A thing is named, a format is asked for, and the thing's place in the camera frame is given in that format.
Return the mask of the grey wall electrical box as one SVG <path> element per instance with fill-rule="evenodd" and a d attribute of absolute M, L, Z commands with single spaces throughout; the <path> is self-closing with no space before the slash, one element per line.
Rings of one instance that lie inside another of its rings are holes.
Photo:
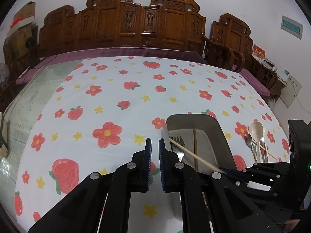
<path fill-rule="evenodd" d="M 297 21 L 294 21 L 286 16 L 282 16 L 280 28 L 294 35 L 298 39 L 302 39 L 303 25 Z"/>

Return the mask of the white device on side table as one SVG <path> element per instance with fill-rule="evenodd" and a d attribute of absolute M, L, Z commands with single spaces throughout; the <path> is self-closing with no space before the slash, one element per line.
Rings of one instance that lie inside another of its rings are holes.
<path fill-rule="evenodd" d="M 280 79 L 282 79 L 283 81 L 285 81 L 285 82 L 287 81 L 287 79 L 288 79 L 288 77 L 289 77 L 289 75 L 290 75 L 290 73 L 288 72 L 288 70 L 282 68 L 281 66 L 279 66 L 279 67 L 277 68 L 276 73 L 277 73 L 278 77 L 279 77 Z"/>

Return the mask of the top cardboard box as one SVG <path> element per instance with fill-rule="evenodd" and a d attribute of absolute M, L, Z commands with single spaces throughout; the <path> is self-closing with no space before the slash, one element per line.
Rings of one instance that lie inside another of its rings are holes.
<path fill-rule="evenodd" d="M 25 4 L 13 17 L 13 21 L 23 20 L 35 16 L 35 2 Z"/>

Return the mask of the purple bench cushion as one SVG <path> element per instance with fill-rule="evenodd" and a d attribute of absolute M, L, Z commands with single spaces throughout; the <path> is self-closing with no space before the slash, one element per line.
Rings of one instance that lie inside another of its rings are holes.
<path fill-rule="evenodd" d="M 25 84 L 28 83 L 34 75 L 44 66 L 54 65 L 57 63 L 77 61 L 79 59 L 90 59 L 97 57 L 156 57 L 156 58 L 170 58 L 178 59 L 182 61 L 189 61 L 194 63 L 206 64 L 204 58 L 196 51 L 183 51 L 183 50 L 169 50 L 169 49 L 158 49 L 158 48 L 147 48 L 147 47 L 111 47 L 111 48 L 96 48 L 90 50 L 77 50 L 74 52 L 67 52 L 63 54 L 57 54 L 47 57 L 40 61 L 34 68 L 25 72 L 24 75 L 20 76 L 15 83 Z"/>

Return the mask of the red calendar box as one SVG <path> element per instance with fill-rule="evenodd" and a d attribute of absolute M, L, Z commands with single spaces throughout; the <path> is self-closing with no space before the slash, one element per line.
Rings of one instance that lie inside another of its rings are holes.
<path fill-rule="evenodd" d="M 252 56 L 257 57 L 259 59 L 264 59 L 266 52 L 258 47 L 257 45 L 253 45 Z"/>

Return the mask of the large cream plastic spoon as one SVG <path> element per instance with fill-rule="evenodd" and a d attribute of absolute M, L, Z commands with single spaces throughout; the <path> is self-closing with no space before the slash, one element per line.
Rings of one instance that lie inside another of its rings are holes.
<path fill-rule="evenodd" d="M 248 129 L 249 134 L 252 137 L 252 140 L 254 140 L 254 142 L 256 143 L 256 158 L 257 158 L 257 162 L 258 163 L 262 163 L 263 162 L 263 157 L 261 155 L 261 147 L 260 147 L 260 140 L 263 136 L 263 126 L 260 122 L 256 121 L 253 122 L 249 129 Z"/>

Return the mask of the plastic bag on floor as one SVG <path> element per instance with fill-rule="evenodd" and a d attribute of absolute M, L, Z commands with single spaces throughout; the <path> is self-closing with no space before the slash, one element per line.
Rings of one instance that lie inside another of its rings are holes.
<path fill-rule="evenodd" d="M 5 86 L 8 84 L 10 78 L 10 71 L 8 66 L 4 63 L 0 63 L 0 87 L 4 89 Z"/>

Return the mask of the wooden side table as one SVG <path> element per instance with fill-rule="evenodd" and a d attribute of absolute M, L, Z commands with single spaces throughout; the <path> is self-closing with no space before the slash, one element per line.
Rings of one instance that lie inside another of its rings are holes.
<path fill-rule="evenodd" d="M 277 101 L 286 83 L 277 76 L 276 72 L 255 57 L 252 57 L 252 71 L 255 73 L 254 77 L 270 91 L 270 97 Z"/>

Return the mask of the light bamboo chopstick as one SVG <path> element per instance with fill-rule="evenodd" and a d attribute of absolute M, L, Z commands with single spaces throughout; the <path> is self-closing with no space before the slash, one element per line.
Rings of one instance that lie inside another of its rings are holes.
<path fill-rule="evenodd" d="M 252 139 L 252 141 L 253 141 L 253 143 L 254 144 L 259 144 L 259 148 L 260 149 L 262 149 L 262 150 L 264 150 L 267 154 L 269 154 L 273 159 L 275 159 L 275 160 L 278 160 L 278 158 L 275 156 L 275 155 L 273 155 L 272 153 L 270 153 L 269 151 L 268 151 L 268 149 L 266 149 L 264 146 L 262 146 L 260 143 L 257 143 L 254 139 Z"/>
<path fill-rule="evenodd" d="M 211 170 L 213 171 L 217 171 L 219 173 L 223 173 L 224 171 L 222 171 L 221 169 L 217 168 L 216 166 L 214 166 L 213 164 L 207 162 L 206 160 L 202 159 L 201 157 L 197 156 L 196 154 L 194 154 L 193 152 L 189 151 L 188 149 L 186 149 L 184 146 L 178 144 L 177 142 L 175 142 L 173 139 L 169 139 L 171 143 L 173 143 L 176 147 L 178 147 L 179 149 L 181 149 L 182 151 L 188 153 L 189 155 L 191 155 L 193 158 L 195 158 L 196 160 L 200 161 L 201 163 L 203 163 L 205 166 L 209 167 Z"/>

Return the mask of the large steel spoon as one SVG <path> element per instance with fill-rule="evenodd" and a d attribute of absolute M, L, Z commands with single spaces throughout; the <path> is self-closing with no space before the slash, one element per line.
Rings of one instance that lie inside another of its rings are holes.
<path fill-rule="evenodd" d="M 260 152 L 261 152 L 262 162 L 263 163 L 267 163 L 268 162 L 268 156 L 267 156 L 267 153 L 266 153 L 265 141 L 264 141 L 264 137 L 263 136 L 259 140 L 259 148 L 260 148 Z"/>

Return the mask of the carved wooden sofa bench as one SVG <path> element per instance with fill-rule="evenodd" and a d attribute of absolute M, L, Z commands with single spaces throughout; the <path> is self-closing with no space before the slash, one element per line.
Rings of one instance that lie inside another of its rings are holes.
<path fill-rule="evenodd" d="M 203 53 L 206 18 L 194 0 L 87 0 L 75 12 L 64 5 L 49 12 L 39 31 L 43 57 L 106 47 L 152 47 Z"/>

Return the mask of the steel fork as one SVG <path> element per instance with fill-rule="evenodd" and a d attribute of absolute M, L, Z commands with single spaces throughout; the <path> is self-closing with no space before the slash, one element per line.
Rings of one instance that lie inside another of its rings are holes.
<path fill-rule="evenodd" d="M 182 159 L 183 159 L 186 152 L 184 150 L 182 150 L 179 146 L 177 146 L 176 143 L 179 144 L 180 146 L 184 147 L 185 143 L 184 143 L 183 139 L 180 136 L 179 137 L 170 137 L 170 139 L 174 141 L 174 143 L 170 142 L 172 152 L 176 153 L 178 158 L 179 158 L 179 162 L 182 162 Z"/>

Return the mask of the small steel spoon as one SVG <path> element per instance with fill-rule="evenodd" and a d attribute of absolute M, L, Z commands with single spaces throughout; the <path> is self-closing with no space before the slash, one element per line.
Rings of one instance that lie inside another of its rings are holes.
<path fill-rule="evenodd" d="M 253 149 L 253 141 L 252 141 L 252 136 L 250 134 L 248 134 L 246 137 L 246 144 L 250 148 L 250 150 L 252 151 L 252 155 L 254 157 L 255 163 L 257 163 L 257 156 L 256 156 L 256 153 L 254 152 L 254 149 Z"/>

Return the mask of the metal rectangular tray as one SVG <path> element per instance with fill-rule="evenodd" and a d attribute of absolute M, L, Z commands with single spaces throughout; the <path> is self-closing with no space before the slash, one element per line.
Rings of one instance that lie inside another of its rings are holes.
<path fill-rule="evenodd" d="M 225 169 L 237 170 L 228 142 L 218 121 L 204 114 L 175 114 L 166 120 L 167 135 L 187 150 L 196 154 L 212 165 Z M 195 171 L 211 174 L 212 170 L 202 162 L 170 143 L 170 150 L 177 154 L 179 161 L 191 166 Z M 180 194 L 171 194 L 172 208 L 177 220 L 182 221 Z"/>

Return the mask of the strawberry flower tablecloth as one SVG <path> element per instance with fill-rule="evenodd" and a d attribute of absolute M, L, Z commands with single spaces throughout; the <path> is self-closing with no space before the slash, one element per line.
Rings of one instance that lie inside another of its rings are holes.
<path fill-rule="evenodd" d="M 90 173 L 114 172 L 150 138 L 150 189 L 132 195 L 129 232 L 182 232 L 162 191 L 158 156 L 158 141 L 173 114 L 214 117 L 239 170 L 254 162 L 245 143 L 254 121 L 263 124 L 270 161 L 289 161 L 281 124 L 241 75 L 154 57 L 85 59 L 36 115 L 18 168 L 17 222 L 30 229 Z"/>

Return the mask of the white wall panel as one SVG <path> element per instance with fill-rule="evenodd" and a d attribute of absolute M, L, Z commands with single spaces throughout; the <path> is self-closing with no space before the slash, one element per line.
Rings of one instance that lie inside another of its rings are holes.
<path fill-rule="evenodd" d="M 300 92 L 302 85 L 298 80 L 292 75 L 289 74 L 286 81 L 286 87 L 281 89 L 281 100 L 287 108 L 290 108 L 294 100 L 297 98 L 298 93 Z"/>

